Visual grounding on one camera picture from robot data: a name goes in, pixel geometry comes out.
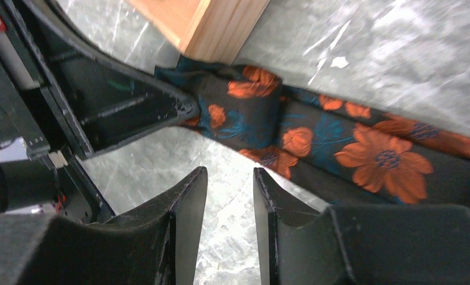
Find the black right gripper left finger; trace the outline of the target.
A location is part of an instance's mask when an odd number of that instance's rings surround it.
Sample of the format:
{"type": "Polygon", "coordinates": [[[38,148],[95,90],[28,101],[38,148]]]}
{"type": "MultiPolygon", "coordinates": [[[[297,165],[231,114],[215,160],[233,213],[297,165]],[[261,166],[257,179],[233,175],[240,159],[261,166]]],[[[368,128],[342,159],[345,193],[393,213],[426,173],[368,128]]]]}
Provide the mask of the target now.
{"type": "Polygon", "coordinates": [[[207,184],[200,166],[105,223],[0,214],[0,284],[193,284],[207,184]]]}

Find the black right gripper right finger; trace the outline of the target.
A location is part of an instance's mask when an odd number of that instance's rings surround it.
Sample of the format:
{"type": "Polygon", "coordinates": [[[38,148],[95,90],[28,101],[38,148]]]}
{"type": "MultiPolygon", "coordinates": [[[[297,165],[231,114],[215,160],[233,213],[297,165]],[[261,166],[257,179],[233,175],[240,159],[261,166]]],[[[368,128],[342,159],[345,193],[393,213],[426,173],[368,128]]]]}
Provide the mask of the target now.
{"type": "Polygon", "coordinates": [[[470,284],[470,209],[459,205],[311,208],[253,171],[263,284],[470,284]]]}

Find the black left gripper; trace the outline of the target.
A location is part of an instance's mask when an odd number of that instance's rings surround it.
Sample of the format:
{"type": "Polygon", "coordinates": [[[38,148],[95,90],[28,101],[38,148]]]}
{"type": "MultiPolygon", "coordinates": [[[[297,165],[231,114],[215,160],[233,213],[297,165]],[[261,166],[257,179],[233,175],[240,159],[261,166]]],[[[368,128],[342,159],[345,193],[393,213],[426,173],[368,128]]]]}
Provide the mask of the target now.
{"type": "MultiPolygon", "coordinates": [[[[115,213],[68,148],[44,100],[49,88],[2,1],[0,16],[40,82],[21,90],[0,59],[0,213],[51,205],[81,224],[106,222],[115,213]]],[[[107,153],[198,115],[192,95],[100,50],[52,1],[21,1],[20,16],[77,155],[107,153]]]]}

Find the black tie orange flowers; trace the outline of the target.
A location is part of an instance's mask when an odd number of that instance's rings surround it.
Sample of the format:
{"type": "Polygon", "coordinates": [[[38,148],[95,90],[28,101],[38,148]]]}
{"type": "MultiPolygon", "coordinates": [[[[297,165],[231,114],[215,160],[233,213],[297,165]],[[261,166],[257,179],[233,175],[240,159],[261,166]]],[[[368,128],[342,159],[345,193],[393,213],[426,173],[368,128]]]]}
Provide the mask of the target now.
{"type": "Polygon", "coordinates": [[[285,85],[253,65],[180,58],[157,79],[193,95],[184,123],[328,202],[470,207],[470,138],[285,85]]]}

